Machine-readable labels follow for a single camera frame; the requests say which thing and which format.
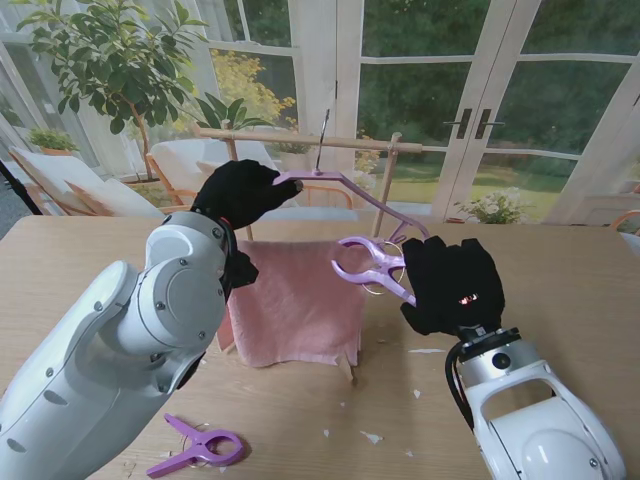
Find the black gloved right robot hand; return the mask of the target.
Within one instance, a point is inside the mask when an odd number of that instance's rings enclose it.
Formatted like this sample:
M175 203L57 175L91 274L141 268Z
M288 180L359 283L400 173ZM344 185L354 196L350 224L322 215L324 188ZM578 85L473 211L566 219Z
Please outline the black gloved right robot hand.
M421 335L457 335L463 328L501 327L505 308L495 262L476 238L446 245L438 236L402 244L406 273L415 302L401 312Z

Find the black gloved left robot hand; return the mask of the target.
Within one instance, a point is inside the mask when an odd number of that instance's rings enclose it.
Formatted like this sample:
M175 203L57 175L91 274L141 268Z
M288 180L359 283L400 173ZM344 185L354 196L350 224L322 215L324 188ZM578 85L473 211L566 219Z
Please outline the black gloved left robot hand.
M284 180L255 160L230 161L216 168L195 197L191 211L225 220L234 230L250 226L303 189L300 180Z

